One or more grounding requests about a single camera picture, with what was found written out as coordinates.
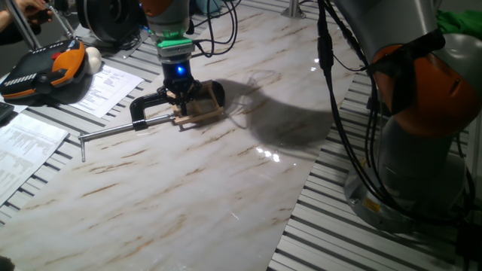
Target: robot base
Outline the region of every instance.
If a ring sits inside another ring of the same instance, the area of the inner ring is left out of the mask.
[[[365,171],[371,180],[376,180],[373,169],[365,166]],[[450,219],[454,216],[454,213],[450,210],[452,207],[461,204],[462,201],[461,195],[463,184],[465,183],[465,161],[462,158],[448,155],[442,170],[437,176],[418,181],[431,184],[422,184],[417,189],[430,187],[422,193],[425,195],[423,199],[417,199],[416,196],[412,197],[406,194],[403,195],[404,198],[402,199],[394,195],[396,194],[395,191],[390,190],[389,187],[386,188],[398,204],[408,211],[430,218]],[[403,216],[376,199],[363,185],[354,170],[349,173],[344,193],[346,201],[356,215],[372,227],[389,233],[412,233],[421,226],[419,222]]]

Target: black cable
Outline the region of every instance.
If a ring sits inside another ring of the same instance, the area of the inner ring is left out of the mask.
[[[459,156],[465,159],[464,153],[462,152],[462,144],[460,143],[460,132],[457,134],[456,140],[457,140],[457,148],[459,149]]]
[[[460,132],[457,134],[456,141],[457,141],[457,148],[459,149],[459,156],[462,159],[465,159],[464,153],[462,151],[462,144],[460,143]],[[465,210],[477,209],[477,207],[474,205],[475,183],[468,168],[465,169],[465,177],[467,178],[467,184],[468,184],[468,199],[466,200],[466,202],[464,202],[464,207],[465,207],[464,209]]]
[[[193,41],[193,43],[200,49],[201,51],[201,54],[196,54],[194,55],[193,57],[197,57],[197,56],[200,56],[200,55],[204,55],[206,57],[212,57],[212,56],[219,56],[219,55],[222,55],[222,54],[225,54],[227,52],[229,52],[231,49],[233,49],[234,47],[234,44],[236,43],[236,39],[237,39],[237,35],[238,35],[238,16],[237,16],[237,12],[236,12],[236,6],[233,4],[233,2],[231,2],[231,7],[232,7],[232,11],[233,11],[233,14],[234,14],[234,22],[235,22],[235,27],[234,27],[234,36],[233,36],[233,42],[231,42],[230,46],[228,49],[220,52],[220,53],[214,53],[214,37],[213,35],[212,36],[212,40],[200,40],[200,41]],[[212,31],[212,27],[211,27],[211,22],[209,21],[208,24],[210,25],[210,32]],[[203,42],[203,41],[209,41],[211,42],[212,44],[212,52],[211,53],[206,53],[204,51],[204,49],[202,48],[202,46],[200,45],[200,42]]]
[[[363,68],[359,68],[359,69],[351,69],[351,68],[348,68],[345,66],[345,64],[343,64],[336,55],[333,55],[333,57],[338,61],[338,63],[340,63],[340,65],[342,65],[345,69],[351,71],[351,72],[363,72],[364,70],[367,69],[367,67],[363,67]]]
[[[234,36],[234,32],[235,32],[235,29],[236,29],[236,26],[235,26],[235,19],[234,19],[234,15],[233,15],[233,10],[230,9],[227,4],[226,4],[226,8],[228,9],[228,12],[231,16],[231,25],[232,25],[232,30],[231,30],[231,36],[229,37],[229,39],[227,41],[214,41],[214,43],[216,44],[229,44],[232,40],[233,40],[233,36]],[[194,42],[204,42],[204,41],[211,41],[209,39],[202,39],[202,40],[194,40]]]
[[[238,5],[241,3],[241,1],[242,1],[242,0],[239,0],[239,2],[237,2],[234,7],[237,8]],[[229,11],[228,11],[228,12],[224,12],[223,14],[219,14],[219,15],[213,16],[213,17],[211,17],[211,19],[216,19],[216,18],[222,17],[222,16],[224,16],[224,15],[226,15],[226,14],[229,14]],[[207,23],[207,21],[208,21],[208,20],[205,19],[205,20],[202,21],[201,23],[198,23],[197,25],[194,25],[194,27],[198,27],[198,26],[200,26],[200,25],[203,25],[204,23]]]
[[[209,58],[212,57],[212,54],[214,53],[214,34],[212,32],[212,23],[211,23],[211,7],[210,4],[211,0],[208,0],[207,8],[208,8],[208,28],[209,28],[209,36],[211,37],[211,53],[209,55],[206,55],[205,57]]]

